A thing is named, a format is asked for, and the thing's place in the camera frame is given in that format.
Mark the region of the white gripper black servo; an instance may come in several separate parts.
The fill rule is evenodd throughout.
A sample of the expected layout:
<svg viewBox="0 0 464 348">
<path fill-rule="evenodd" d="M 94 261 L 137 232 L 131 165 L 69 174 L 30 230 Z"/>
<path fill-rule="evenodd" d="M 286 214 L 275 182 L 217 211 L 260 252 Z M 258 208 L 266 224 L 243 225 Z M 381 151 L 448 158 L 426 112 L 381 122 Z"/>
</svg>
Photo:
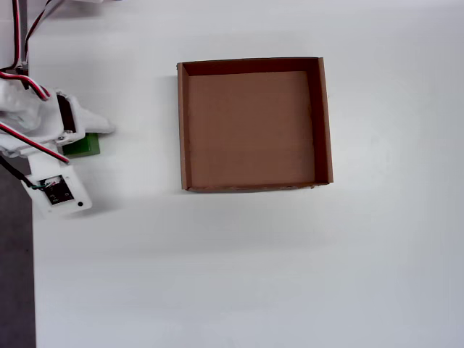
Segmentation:
<svg viewBox="0 0 464 348">
<path fill-rule="evenodd" d="M 36 129 L 42 142 L 65 146 L 82 139 L 85 133 L 110 134 L 115 126 L 105 117 L 82 107 L 74 96 L 64 91 L 51 92 L 41 102 L 40 125 Z"/>
</svg>

